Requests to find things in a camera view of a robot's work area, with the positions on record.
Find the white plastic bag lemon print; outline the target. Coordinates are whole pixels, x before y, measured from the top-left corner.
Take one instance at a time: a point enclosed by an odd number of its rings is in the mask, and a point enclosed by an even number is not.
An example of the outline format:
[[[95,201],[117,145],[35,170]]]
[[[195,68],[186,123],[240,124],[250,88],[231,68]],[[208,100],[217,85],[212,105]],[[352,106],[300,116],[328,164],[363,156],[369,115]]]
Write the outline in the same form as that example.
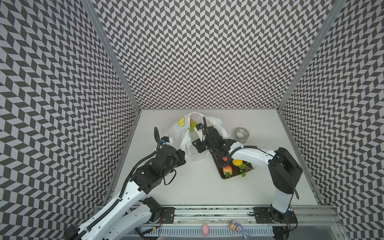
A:
[[[231,136],[230,133],[225,130],[222,120],[218,118],[207,116],[202,112],[191,112],[183,115],[168,130],[168,136],[173,139],[173,147],[185,152],[185,159],[188,162],[200,161],[209,155],[209,151],[198,153],[197,149],[193,146],[192,142],[197,139],[202,140],[203,134],[190,131],[190,118],[197,124],[203,123],[203,118],[206,118],[208,126],[214,127],[224,139],[228,139]]]

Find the red yellow fake strawberry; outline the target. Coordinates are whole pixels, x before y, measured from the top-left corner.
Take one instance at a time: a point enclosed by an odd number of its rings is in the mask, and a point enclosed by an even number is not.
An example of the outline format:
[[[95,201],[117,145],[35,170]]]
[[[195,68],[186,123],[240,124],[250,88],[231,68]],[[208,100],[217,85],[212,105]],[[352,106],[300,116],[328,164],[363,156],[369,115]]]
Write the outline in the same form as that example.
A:
[[[231,165],[227,165],[226,167],[222,168],[222,171],[225,179],[231,178],[233,176],[233,168]]]

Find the fake lemon branch green leaves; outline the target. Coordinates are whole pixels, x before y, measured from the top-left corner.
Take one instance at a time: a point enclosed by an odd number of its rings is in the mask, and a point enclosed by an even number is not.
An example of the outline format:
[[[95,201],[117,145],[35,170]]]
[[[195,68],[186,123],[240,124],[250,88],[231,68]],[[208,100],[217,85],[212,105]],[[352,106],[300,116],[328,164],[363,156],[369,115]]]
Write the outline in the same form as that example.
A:
[[[254,169],[250,163],[242,160],[232,160],[232,163],[240,169],[240,173],[243,178],[246,176],[247,172]]]

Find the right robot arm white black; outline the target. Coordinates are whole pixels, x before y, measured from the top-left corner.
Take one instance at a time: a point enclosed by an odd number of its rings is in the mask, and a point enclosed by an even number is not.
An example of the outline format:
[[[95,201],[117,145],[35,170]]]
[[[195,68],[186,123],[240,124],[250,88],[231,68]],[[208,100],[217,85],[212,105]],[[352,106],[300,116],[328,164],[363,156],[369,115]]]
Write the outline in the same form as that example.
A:
[[[224,139],[213,127],[197,125],[197,133],[202,137],[193,142],[198,153],[209,151],[215,164],[223,170],[225,179],[235,176],[235,161],[241,161],[239,173],[245,176],[253,167],[259,166],[269,171],[276,188],[274,199],[267,210],[265,221],[287,223],[294,214],[290,207],[294,196],[299,198],[297,184],[303,169],[285,148],[275,151],[262,150],[256,146],[246,146],[236,140]]]

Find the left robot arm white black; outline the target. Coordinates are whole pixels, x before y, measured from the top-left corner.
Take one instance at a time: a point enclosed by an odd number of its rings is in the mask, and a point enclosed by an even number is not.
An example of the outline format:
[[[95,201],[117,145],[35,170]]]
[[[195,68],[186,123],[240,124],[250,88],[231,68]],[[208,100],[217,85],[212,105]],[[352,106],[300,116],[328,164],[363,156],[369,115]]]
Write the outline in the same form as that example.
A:
[[[119,240],[141,225],[155,223],[162,206],[148,194],[159,186],[175,168],[186,163],[185,153],[160,138],[155,151],[138,161],[125,179],[120,193],[80,226],[71,225],[64,232],[66,240]]]

